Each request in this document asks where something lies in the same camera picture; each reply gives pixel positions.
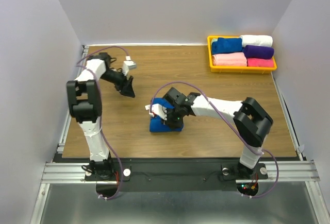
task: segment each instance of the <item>plastic bin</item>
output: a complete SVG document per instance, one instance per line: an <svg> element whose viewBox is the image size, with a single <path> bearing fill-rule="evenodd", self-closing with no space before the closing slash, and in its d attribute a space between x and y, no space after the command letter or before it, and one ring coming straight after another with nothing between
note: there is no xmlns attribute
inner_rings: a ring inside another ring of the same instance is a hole
<svg viewBox="0 0 330 224"><path fill-rule="evenodd" d="M208 56L210 62L211 72L226 72L226 73L255 73L255 74L269 74L272 71L277 69L277 65L274 61L274 67L245 67L245 66L214 66L212 64L212 53L211 53L211 40L216 38L238 38L238 36L208 36L207 37L207 46L208 46Z"/></svg>

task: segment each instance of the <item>pink towel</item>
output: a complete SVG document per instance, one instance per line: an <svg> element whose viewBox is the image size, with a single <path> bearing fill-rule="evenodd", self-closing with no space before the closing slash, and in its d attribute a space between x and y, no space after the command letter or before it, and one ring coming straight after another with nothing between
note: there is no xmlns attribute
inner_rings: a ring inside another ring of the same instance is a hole
<svg viewBox="0 0 330 224"><path fill-rule="evenodd" d="M248 58L247 65L249 67L274 67L273 59L260 59L260 58Z"/></svg>
<svg viewBox="0 0 330 224"><path fill-rule="evenodd" d="M212 56L214 66L246 66L244 53L215 54Z"/></svg>

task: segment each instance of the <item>white wall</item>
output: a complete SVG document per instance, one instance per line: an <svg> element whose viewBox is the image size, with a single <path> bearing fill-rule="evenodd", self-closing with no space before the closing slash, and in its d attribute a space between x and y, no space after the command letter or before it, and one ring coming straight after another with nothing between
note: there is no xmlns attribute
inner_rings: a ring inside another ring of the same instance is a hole
<svg viewBox="0 0 330 224"><path fill-rule="evenodd" d="M206 43L210 34L271 34L291 0L60 0L80 41Z"/></svg>
<svg viewBox="0 0 330 224"><path fill-rule="evenodd" d="M329 0L292 0L276 27L276 81L330 209Z"/></svg>
<svg viewBox="0 0 330 224"><path fill-rule="evenodd" d="M58 0L0 0L0 223L29 223L80 42Z"/></svg>

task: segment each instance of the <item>rolled towel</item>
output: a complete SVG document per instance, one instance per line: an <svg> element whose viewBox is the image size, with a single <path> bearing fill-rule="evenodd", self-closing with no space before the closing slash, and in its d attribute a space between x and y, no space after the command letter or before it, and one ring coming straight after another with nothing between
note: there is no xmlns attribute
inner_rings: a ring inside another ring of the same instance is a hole
<svg viewBox="0 0 330 224"><path fill-rule="evenodd" d="M242 46L247 45L260 45L266 47L272 47L273 38L269 35L241 35Z"/></svg>
<svg viewBox="0 0 330 224"><path fill-rule="evenodd" d="M212 63L214 66L247 66L244 53L215 54Z"/></svg>
<svg viewBox="0 0 330 224"><path fill-rule="evenodd" d="M246 58L271 59L274 55L274 48L257 45L247 45L244 50Z"/></svg>
<svg viewBox="0 0 330 224"><path fill-rule="evenodd" d="M237 53L242 51L241 38L222 38L219 37L217 41L212 43L212 55L220 53Z"/></svg>
<svg viewBox="0 0 330 224"><path fill-rule="evenodd" d="M260 58L248 58L247 59L248 67L274 67L274 61L269 59L260 59Z"/></svg>

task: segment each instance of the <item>white round button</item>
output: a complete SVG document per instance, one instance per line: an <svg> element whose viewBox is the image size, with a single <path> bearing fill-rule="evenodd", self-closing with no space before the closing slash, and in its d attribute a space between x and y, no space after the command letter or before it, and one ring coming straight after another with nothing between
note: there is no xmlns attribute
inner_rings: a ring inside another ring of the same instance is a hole
<svg viewBox="0 0 330 224"><path fill-rule="evenodd" d="M124 176L125 177L128 177L130 175L130 170L129 169L125 169L123 173L124 173Z"/></svg>

